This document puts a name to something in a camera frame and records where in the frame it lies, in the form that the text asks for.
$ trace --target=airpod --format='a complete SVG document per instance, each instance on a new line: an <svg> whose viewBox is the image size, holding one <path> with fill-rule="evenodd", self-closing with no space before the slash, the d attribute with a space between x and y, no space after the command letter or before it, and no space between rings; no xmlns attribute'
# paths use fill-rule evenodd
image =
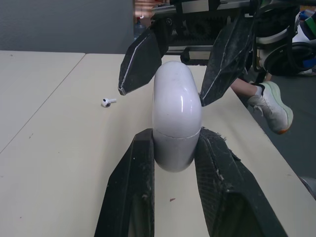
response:
<svg viewBox="0 0 316 237"><path fill-rule="evenodd" d="M102 100L102 106L103 107L105 107L105 108L107 108L107 107L109 107L110 105L111 105L111 103L116 103L116 99L108 99L108 98L104 98L103 100Z"/></svg>

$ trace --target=gray wall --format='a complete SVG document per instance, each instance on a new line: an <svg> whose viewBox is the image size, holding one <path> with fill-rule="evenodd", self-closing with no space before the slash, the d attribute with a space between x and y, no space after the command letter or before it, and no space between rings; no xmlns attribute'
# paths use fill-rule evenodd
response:
<svg viewBox="0 0 316 237"><path fill-rule="evenodd" d="M132 0L0 0L0 50L125 53Z"/></svg>

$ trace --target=shoe sole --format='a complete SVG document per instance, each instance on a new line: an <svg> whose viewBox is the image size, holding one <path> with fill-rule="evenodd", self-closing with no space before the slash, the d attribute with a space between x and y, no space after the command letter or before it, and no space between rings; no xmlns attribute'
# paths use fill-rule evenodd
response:
<svg viewBox="0 0 316 237"><path fill-rule="evenodd" d="M290 126L292 125L292 122L293 122L293 111L282 102L280 88L278 87L277 84L275 84L272 81L266 81L266 82L264 82L262 84L269 88L269 90L271 91L271 94L273 95L273 97L276 100L277 104L280 105L281 108L283 108L284 111L286 112L286 115L287 115L287 128L277 132L277 134L279 134L279 135L284 134L284 133L286 133L289 130Z"/></svg>

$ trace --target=sneaker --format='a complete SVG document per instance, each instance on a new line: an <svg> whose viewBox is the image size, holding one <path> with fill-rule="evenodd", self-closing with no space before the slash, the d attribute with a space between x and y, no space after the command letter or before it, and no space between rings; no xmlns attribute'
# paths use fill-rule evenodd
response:
<svg viewBox="0 0 316 237"><path fill-rule="evenodd" d="M278 85L267 81L256 86L262 87L262 93L252 96L248 104L261 111L273 132L284 134L292 125L293 111L283 104Z"/></svg>

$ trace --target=beige tabletop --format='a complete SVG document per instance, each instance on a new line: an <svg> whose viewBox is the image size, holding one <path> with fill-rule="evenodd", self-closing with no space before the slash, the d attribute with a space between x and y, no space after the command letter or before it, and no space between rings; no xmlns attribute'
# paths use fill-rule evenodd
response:
<svg viewBox="0 0 316 237"><path fill-rule="evenodd" d="M0 152L83 56L0 51Z"/></svg>
<svg viewBox="0 0 316 237"><path fill-rule="evenodd" d="M122 60L85 55L0 154L0 236L94 235L111 172L152 126L153 83L120 96ZM190 68L200 90L205 67ZM118 102L103 108L104 97ZM315 236L316 202L230 89L203 109L203 126L227 139L290 237ZM191 236L208 236L194 163L176 174L156 166L155 237Z"/></svg>

